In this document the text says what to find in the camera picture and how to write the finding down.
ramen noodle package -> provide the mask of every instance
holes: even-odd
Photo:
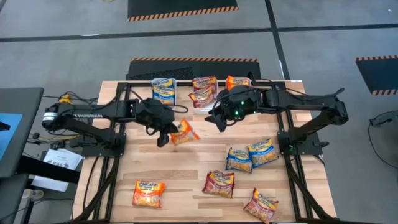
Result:
[[[251,86],[250,78],[235,78],[232,76],[228,76],[226,78],[226,89],[230,91],[233,87],[237,85],[247,85]]]
[[[173,79],[165,78],[163,80],[156,80],[152,82],[152,87],[174,88]]]
[[[215,75],[209,77],[194,78],[192,80],[193,91],[201,90],[210,86],[212,93],[217,94],[216,83],[217,79]]]
[[[193,106],[195,108],[204,108],[215,101],[211,86],[208,86],[205,89],[195,91],[194,93],[190,93],[188,94],[188,96],[193,101]]]
[[[251,173],[252,162],[249,155],[243,150],[229,149],[226,158],[226,170],[240,170]]]
[[[199,135],[193,131],[186,119],[182,119],[180,125],[178,126],[178,133],[170,133],[170,135],[175,146],[184,142],[200,139]]]
[[[202,192],[232,198],[235,185],[235,174],[223,174],[220,171],[207,173],[205,187]]]
[[[166,185],[163,183],[136,181],[136,189],[132,196],[132,204],[138,206],[162,208],[160,206],[160,196]]]
[[[153,86],[153,99],[160,100],[163,104],[175,103],[175,90],[173,88]]]
[[[271,139],[247,146],[247,149],[249,150],[249,155],[253,162],[253,168],[257,168],[279,158],[278,153],[275,152],[272,145]]]
[[[271,201],[262,196],[260,191],[254,189],[250,202],[243,208],[243,210],[249,212],[251,215],[254,215],[264,223],[268,224],[272,219],[277,207],[278,201]]]

gray floor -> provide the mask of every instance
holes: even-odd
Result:
[[[271,0],[279,27],[398,23],[397,0]],[[127,22],[127,1],[8,0],[0,13],[1,37],[112,34],[167,30],[270,27],[263,0],[238,0],[239,11],[156,21]],[[343,220],[396,223],[398,173],[383,164],[368,141],[368,119],[395,110],[395,96],[372,96],[356,68],[355,57],[396,55],[398,29],[280,33],[291,79],[303,80],[309,94],[341,87],[349,122],[321,130],[329,141],[324,160],[338,216]],[[281,79],[271,33],[191,35],[103,40],[0,43],[0,88],[42,86],[45,95],[67,90],[87,98],[98,95],[103,80],[122,80],[133,57],[258,58],[263,78]],[[32,131],[43,132],[43,99]],[[371,131],[376,149],[398,165],[396,125]],[[45,146],[27,146],[39,154]],[[65,195],[73,198],[76,186]],[[70,202],[43,202],[31,223],[63,222]]]

wooden table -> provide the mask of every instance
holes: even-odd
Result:
[[[99,104],[107,103],[116,94],[118,82],[105,81],[99,94]],[[286,81],[287,88],[304,91],[301,81]],[[177,87],[177,103],[191,108],[188,94],[192,87]],[[133,88],[143,98],[152,97],[150,87]],[[206,122],[206,115],[175,114],[175,124],[187,118],[200,141],[179,146],[169,143],[163,148],[156,146],[158,134],[148,136],[143,126],[136,123],[126,125],[127,145],[119,164],[118,179],[113,202],[112,222],[258,222],[259,220],[243,210],[249,202],[253,188],[263,195],[279,201],[273,220],[295,220],[283,158],[253,169],[252,174],[235,172],[235,188],[232,199],[203,194],[201,192],[210,170],[224,172],[225,159],[230,147],[244,149],[244,146],[271,138],[279,151],[276,134],[279,131],[276,115],[253,114],[244,121],[228,127],[220,133],[215,124]],[[308,111],[292,111],[296,126],[311,120]],[[94,125],[108,128],[109,121],[96,119]],[[303,169],[309,191],[331,216],[336,216],[325,169],[313,156],[302,156]],[[73,213],[81,213],[84,191],[94,158],[85,159],[81,170]],[[88,188],[87,203],[97,191],[102,158],[94,169]],[[132,206],[132,195],[136,180],[150,180],[166,183],[161,196],[162,209]],[[305,217],[302,195],[297,189],[302,216]],[[104,217],[107,193],[105,193],[100,218]]]

white paper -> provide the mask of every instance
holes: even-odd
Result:
[[[58,149],[57,151],[49,149],[44,157],[44,162],[75,170],[81,159],[81,155],[78,155],[66,149]],[[68,182],[53,180],[39,176],[35,176],[32,185],[61,192],[65,192],[68,188]]]

yellow and black hazard tape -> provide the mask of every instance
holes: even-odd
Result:
[[[229,12],[229,11],[237,11],[239,10],[238,6],[228,6],[228,7],[218,7],[213,9],[199,9],[199,10],[190,10],[190,11],[182,11],[182,12],[170,12],[170,13],[162,13],[162,14],[154,14],[154,15],[146,15],[146,16],[132,16],[127,20],[130,22],[136,21],[144,21],[151,19],[165,19],[171,17],[179,17],[179,16],[194,16],[201,14],[210,14],[217,12]]]
[[[382,59],[393,59],[398,58],[396,55],[388,55],[388,56],[375,56],[375,57],[358,57],[355,58],[355,61],[362,61],[362,60],[382,60]]]
[[[185,61],[185,62],[257,62],[253,58],[133,58],[131,61]]]
[[[386,96],[386,95],[398,95],[398,90],[374,90],[372,92],[374,96]]]

